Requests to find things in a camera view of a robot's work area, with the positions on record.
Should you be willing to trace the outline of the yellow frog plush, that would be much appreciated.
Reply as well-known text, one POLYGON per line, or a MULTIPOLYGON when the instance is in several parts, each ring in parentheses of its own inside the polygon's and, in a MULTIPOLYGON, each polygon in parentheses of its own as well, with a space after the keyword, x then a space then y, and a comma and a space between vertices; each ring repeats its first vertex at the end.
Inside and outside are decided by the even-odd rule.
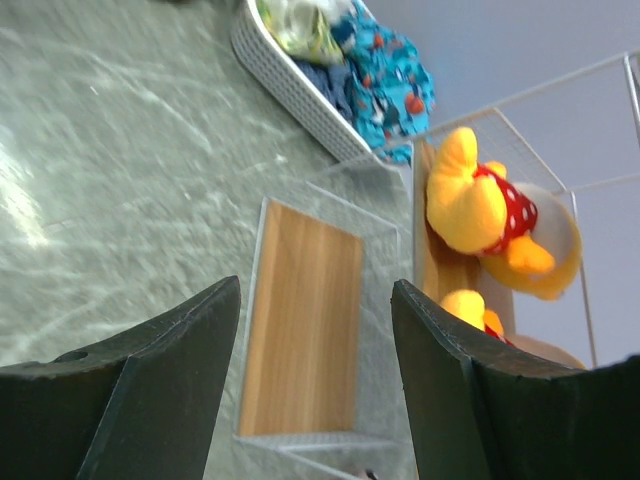
POLYGON ((472 128, 441 143, 425 194, 431 228, 507 288, 555 301, 578 275, 582 237, 568 208, 536 184, 510 181, 502 163, 480 162, 472 128))
POLYGON ((506 334, 497 313, 486 307, 484 298, 475 290, 455 290, 446 295, 439 305, 461 321, 505 344, 569 368, 587 369, 582 362, 560 347, 526 335, 506 334))

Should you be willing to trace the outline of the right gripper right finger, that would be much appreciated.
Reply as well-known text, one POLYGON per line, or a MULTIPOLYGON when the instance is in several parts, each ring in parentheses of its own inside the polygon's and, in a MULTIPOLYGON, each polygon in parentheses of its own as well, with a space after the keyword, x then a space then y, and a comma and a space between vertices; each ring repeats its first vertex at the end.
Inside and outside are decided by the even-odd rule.
POLYGON ((639 360, 569 368, 397 281, 392 322, 422 479, 635 479, 639 360))

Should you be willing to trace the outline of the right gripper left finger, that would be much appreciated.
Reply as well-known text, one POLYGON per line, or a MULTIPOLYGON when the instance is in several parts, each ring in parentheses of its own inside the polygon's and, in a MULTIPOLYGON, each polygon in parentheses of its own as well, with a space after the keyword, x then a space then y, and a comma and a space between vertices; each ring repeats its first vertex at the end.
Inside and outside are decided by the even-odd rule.
POLYGON ((5 479, 200 479, 237 332, 229 276, 53 361, 1 370, 5 479))

